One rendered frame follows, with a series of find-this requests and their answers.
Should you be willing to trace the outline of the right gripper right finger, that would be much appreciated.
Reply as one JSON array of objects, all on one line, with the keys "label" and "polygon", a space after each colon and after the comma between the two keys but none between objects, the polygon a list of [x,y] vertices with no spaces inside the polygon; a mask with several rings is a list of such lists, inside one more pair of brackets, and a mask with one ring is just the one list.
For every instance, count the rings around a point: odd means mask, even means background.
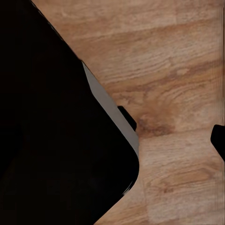
[{"label": "right gripper right finger", "polygon": [[214,125],[210,140],[225,161],[225,126]]}]

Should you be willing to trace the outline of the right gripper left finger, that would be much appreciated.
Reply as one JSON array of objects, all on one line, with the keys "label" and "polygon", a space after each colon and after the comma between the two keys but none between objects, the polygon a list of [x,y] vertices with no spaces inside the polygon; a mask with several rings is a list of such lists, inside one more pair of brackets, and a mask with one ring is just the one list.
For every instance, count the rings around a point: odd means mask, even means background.
[{"label": "right gripper left finger", "polygon": [[24,142],[20,125],[0,130],[0,180]]}]

